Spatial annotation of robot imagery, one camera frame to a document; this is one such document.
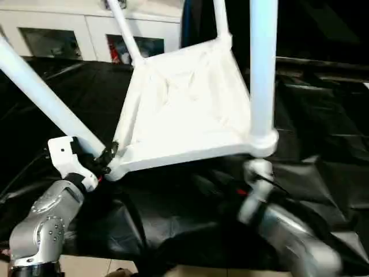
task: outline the white cabinet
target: white cabinet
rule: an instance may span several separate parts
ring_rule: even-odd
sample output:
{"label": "white cabinet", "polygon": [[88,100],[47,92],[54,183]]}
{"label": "white cabinet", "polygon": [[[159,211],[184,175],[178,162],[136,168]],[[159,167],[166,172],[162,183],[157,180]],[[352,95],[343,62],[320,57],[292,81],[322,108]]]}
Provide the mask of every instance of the white cabinet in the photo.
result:
{"label": "white cabinet", "polygon": [[[182,10],[183,0],[127,0],[124,13],[139,44],[154,44],[152,55],[179,48]],[[102,0],[0,0],[0,26],[22,56],[75,51],[86,61],[111,62],[107,38],[120,35]]]}
{"label": "white cabinet", "polygon": [[[120,35],[118,25],[112,17],[87,16],[86,21],[90,30],[91,39],[95,48],[98,61],[111,62],[111,49],[109,47],[108,36]],[[144,42],[144,39],[163,40],[163,51],[170,52],[179,48],[180,24],[172,22],[148,21],[138,19],[128,19],[133,36],[137,40]],[[138,46],[142,54],[145,53],[145,47]]]}
{"label": "white cabinet", "polygon": [[40,29],[73,32],[72,37],[75,37],[81,59],[96,60],[85,17],[82,15],[0,10],[0,25],[10,44],[22,56],[34,55],[32,43],[38,42],[42,46],[46,44],[43,39],[52,41],[51,38],[41,38],[41,35],[37,37],[33,29]]}

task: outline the white metal rod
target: white metal rod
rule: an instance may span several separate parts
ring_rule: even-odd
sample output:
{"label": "white metal rod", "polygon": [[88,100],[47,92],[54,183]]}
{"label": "white metal rod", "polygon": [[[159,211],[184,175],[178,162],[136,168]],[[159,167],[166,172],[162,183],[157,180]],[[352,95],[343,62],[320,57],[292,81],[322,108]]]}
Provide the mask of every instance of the white metal rod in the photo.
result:
{"label": "white metal rod", "polygon": [[54,94],[35,71],[0,35],[0,69],[45,113],[67,136],[76,136],[84,150],[95,157],[105,146]]}
{"label": "white metal rod", "polygon": [[218,37],[229,35],[227,11],[224,0],[214,0],[214,12]]}
{"label": "white metal rod", "polygon": [[278,0],[250,0],[251,133],[263,140],[273,131]]}
{"label": "white metal rod", "polygon": [[113,15],[118,23],[118,27],[121,30],[123,40],[125,41],[125,44],[127,46],[128,52],[134,61],[139,61],[142,59],[140,50],[138,49],[138,46],[133,38],[133,35],[131,33],[131,30],[127,24],[126,18],[123,14],[123,11],[121,7],[119,6],[119,3],[117,0],[108,0],[109,7],[111,11],[113,12]]}

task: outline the tile floor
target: tile floor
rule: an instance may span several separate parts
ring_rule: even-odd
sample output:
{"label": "tile floor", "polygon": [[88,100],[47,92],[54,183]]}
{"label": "tile floor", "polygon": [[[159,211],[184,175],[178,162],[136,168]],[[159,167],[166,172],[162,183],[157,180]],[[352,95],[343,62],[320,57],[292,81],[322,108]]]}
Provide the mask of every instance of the tile floor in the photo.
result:
{"label": "tile floor", "polygon": [[[62,256],[61,266],[66,277],[104,277],[118,268],[137,272],[132,261],[109,260],[90,257]],[[0,277],[7,277],[7,264],[0,261]],[[240,269],[201,268],[180,265],[165,277],[290,277],[279,272],[247,271]]]}

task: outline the cabinet door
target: cabinet door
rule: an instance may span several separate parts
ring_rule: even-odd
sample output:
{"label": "cabinet door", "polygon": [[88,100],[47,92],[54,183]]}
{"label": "cabinet door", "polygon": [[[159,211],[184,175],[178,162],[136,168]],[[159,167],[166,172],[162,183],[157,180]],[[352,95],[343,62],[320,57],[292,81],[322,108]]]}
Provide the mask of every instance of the cabinet door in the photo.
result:
{"label": "cabinet door", "polygon": [[19,55],[96,60],[84,16],[0,10],[0,25]]}
{"label": "cabinet door", "polygon": [[[102,62],[112,62],[112,44],[119,43],[121,51],[125,44],[115,19],[112,17],[86,16],[96,58]],[[143,55],[161,54],[179,48],[180,24],[172,22],[127,19],[133,36]]]}

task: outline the white chair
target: white chair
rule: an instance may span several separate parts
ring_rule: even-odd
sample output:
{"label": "white chair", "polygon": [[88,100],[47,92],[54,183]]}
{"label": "white chair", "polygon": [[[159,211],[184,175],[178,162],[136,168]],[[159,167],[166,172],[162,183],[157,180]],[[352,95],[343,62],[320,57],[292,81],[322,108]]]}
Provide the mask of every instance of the white chair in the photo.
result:
{"label": "white chair", "polygon": [[[215,156],[274,152],[277,0],[251,0],[251,102],[231,52],[224,0],[214,0],[215,40],[149,58],[141,56],[118,2],[108,2],[134,64],[108,179]],[[0,56],[0,68],[48,117],[100,156],[104,145],[3,38]]]}

